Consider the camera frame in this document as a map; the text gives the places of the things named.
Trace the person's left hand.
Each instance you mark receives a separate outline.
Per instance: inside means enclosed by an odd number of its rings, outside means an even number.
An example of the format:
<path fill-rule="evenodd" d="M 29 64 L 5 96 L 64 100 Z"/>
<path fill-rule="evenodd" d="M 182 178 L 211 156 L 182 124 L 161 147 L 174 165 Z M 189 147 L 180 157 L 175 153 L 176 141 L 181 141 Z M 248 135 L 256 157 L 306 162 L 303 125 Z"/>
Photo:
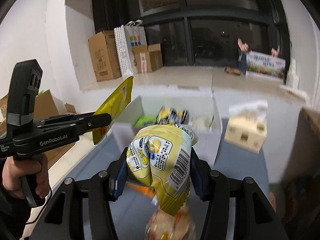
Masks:
<path fill-rule="evenodd" d="M 41 161 L 37 160 L 14 160 L 9 157 L 2 171 L 2 186 L 11 196 L 24 199 L 25 195 L 21 186 L 21 177 L 36 174 L 36 194 L 44 198 L 49 193 L 48 159 L 45 154 Z"/>

